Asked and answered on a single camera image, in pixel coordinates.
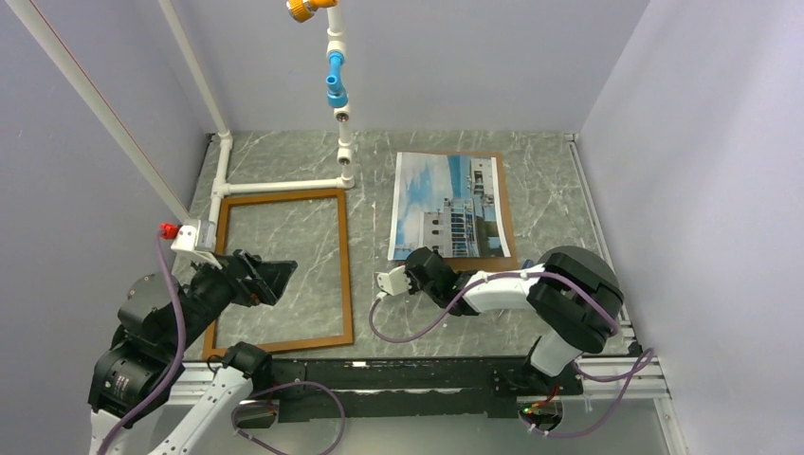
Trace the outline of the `brown frame backing board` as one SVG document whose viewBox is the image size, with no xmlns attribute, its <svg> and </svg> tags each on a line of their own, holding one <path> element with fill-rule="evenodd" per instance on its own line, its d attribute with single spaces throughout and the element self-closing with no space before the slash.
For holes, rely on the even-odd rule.
<svg viewBox="0 0 804 455">
<path fill-rule="evenodd" d="M 449 155 L 452 214 L 465 238 L 448 262 L 459 268 L 513 269 L 517 252 L 502 156 L 492 153 Z"/>
</svg>

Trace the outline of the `building photo print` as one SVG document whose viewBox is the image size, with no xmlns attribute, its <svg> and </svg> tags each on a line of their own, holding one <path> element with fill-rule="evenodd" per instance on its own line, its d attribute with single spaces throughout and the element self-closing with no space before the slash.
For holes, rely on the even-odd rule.
<svg viewBox="0 0 804 455">
<path fill-rule="evenodd" d="M 419 247 L 446 259 L 512 258 L 505 205 L 498 157 L 399 152 L 387 258 L 403 261 Z"/>
</svg>

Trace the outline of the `wooden picture frame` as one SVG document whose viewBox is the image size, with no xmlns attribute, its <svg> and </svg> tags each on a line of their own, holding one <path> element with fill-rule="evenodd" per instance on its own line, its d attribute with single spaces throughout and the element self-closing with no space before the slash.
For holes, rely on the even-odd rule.
<svg viewBox="0 0 804 455">
<path fill-rule="evenodd" d="M 224 199 L 216 251 L 237 249 L 297 267 L 276 304 L 232 304 L 213 321 L 204 334 L 204 358 L 223 355 L 239 341 L 272 354 L 354 343 L 345 190 Z"/>
</svg>

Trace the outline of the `blue pipe elbow fitting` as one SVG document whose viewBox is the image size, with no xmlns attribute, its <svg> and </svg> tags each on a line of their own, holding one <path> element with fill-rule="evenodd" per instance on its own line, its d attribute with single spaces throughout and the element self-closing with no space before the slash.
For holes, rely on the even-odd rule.
<svg viewBox="0 0 804 455">
<path fill-rule="evenodd" d="M 348 94 L 342 80 L 343 54 L 333 51 L 328 55 L 329 71 L 325 79 L 328 104 L 332 108 L 342 108 L 348 103 Z"/>
</svg>

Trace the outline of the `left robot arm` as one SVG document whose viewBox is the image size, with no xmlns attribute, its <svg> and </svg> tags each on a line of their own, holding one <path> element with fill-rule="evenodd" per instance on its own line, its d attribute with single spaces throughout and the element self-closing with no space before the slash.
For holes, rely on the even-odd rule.
<svg viewBox="0 0 804 455">
<path fill-rule="evenodd" d="M 171 388 L 185 371 L 187 346 L 232 303 L 276 304 L 297 267 L 295 261 L 264 261 L 238 249 L 196 264 L 186 286 L 167 268 L 136 281 L 119 309 L 111 347 L 94 367 L 91 453 L 148 452 Z M 228 348 L 203 396 L 153 453 L 200 452 L 209 428 L 233 414 L 240 400 L 265 395 L 273 379 L 268 352 L 245 342 Z"/>
</svg>

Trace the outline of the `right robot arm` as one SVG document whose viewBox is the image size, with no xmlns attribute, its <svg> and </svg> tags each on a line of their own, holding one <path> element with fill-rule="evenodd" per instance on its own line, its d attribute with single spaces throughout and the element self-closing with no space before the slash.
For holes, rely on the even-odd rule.
<svg viewBox="0 0 804 455">
<path fill-rule="evenodd" d="M 532 310 L 546 323 L 522 368 L 534 393 L 555 386 L 572 361 L 599 354 L 617 333 L 625 296 L 613 270 L 579 246 L 548 250 L 535 264 L 497 273 L 456 271 L 427 247 L 414 250 L 402 266 L 410 293 L 423 292 L 452 316 L 496 310 Z"/>
</svg>

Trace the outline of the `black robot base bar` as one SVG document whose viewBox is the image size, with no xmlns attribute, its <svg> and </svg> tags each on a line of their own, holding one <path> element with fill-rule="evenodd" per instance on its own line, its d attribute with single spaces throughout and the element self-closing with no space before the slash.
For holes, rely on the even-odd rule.
<svg viewBox="0 0 804 455">
<path fill-rule="evenodd" d="M 583 393 L 565 370 L 542 379 L 522 356 L 374 359 L 276 358 L 273 385 L 282 391 L 250 399 L 235 415 L 242 428 L 314 419 L 482 414 L 515 418 L 533 402 L 556 403 Z"/>
</svg>

